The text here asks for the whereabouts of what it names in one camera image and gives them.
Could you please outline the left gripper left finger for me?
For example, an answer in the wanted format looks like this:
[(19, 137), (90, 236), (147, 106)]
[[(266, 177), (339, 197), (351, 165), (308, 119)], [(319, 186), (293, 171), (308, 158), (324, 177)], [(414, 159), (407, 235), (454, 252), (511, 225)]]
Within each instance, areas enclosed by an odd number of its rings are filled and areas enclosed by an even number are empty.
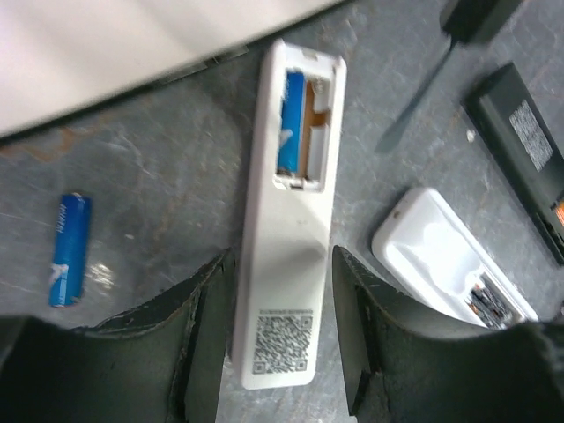
[(4, 422), (212, 422), (226, 354), (234, 259), (94, 327), (1, 319)]

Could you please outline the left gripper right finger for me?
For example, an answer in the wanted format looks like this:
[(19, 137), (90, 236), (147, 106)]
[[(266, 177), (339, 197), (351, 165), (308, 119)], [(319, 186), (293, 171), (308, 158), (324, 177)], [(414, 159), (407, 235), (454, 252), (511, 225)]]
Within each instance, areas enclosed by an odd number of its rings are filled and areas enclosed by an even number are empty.
[(349, 413), (359, 422), (560, 422), (563, 325), (489, 330), (444, 315), (332, 251)]

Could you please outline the blue battery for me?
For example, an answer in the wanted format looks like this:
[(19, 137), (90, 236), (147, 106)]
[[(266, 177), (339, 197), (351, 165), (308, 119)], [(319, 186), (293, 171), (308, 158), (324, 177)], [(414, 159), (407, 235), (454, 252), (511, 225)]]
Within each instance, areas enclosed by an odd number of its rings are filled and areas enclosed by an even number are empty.
[(305, 76), (298, 71), (286, 73), (281, 107), (281, 128), (278, 148), (278, 172), (296, 174), (299, 165)]
[(91, 217), (91, 198), (77, 192), (61, 196), (48, 280), (50, 307), (73, 306), (82, 296)]

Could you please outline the slim white remote control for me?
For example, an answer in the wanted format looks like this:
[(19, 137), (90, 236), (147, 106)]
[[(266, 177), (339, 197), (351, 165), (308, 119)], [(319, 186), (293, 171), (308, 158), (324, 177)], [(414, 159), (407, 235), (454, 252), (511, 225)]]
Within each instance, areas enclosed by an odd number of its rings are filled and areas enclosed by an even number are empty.
[[(299, 165), (278, 172), (286, 73), (305, 76)], [(347, 67), (285, 41), (266, 54), (256, 103), (231, 358), (248, 390), (315, 375)]]

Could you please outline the wide white remote control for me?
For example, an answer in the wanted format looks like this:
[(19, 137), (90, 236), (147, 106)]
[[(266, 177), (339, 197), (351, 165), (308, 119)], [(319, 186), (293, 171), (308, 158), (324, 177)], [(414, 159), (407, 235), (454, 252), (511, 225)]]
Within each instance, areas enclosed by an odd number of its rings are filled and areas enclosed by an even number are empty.
[(408, 294), (444, 315), (491, 330), (538, 320), (436, 189), (408, 189), (371, 250)]

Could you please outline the orange batteries in black remote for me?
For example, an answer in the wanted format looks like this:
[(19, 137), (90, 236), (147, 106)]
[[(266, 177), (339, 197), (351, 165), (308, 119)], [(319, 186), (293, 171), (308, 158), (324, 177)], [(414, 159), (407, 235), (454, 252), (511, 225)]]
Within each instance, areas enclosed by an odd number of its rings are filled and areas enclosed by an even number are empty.
[(559, 222), (559, 230), (563, 231), (564, 227), (564, 201), (560, 200), (559, 202), (555, 203), (552, 207), (552, 212), (554, 217)]

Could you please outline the blue battery in remote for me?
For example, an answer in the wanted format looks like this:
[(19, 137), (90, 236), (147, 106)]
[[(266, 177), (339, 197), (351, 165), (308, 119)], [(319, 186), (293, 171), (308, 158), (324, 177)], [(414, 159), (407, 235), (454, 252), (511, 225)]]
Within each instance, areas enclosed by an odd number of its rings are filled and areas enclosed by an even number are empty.
[(281, 107), (281, 128), (278, 148), (278, 172), (296, 174), (299, 165), (305, 76), (298, 71), (286, 73)]

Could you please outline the black remote control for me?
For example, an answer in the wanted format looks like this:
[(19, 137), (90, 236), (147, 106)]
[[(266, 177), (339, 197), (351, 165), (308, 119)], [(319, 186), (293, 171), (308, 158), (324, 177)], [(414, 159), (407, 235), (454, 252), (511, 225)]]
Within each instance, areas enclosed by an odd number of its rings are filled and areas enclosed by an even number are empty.
[(563, 155), (514, 63), (482, 78), (463, 106), (558, 265), (563, 231), (552, 207), (563, 200)]

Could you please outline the white square plate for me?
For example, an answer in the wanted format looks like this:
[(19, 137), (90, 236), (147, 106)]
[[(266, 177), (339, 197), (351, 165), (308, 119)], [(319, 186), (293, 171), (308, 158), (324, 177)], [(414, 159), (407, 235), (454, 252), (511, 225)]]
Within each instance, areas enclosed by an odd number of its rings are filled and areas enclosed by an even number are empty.
[(238, 50), (330, 1), (4, 1), (5, 143)]

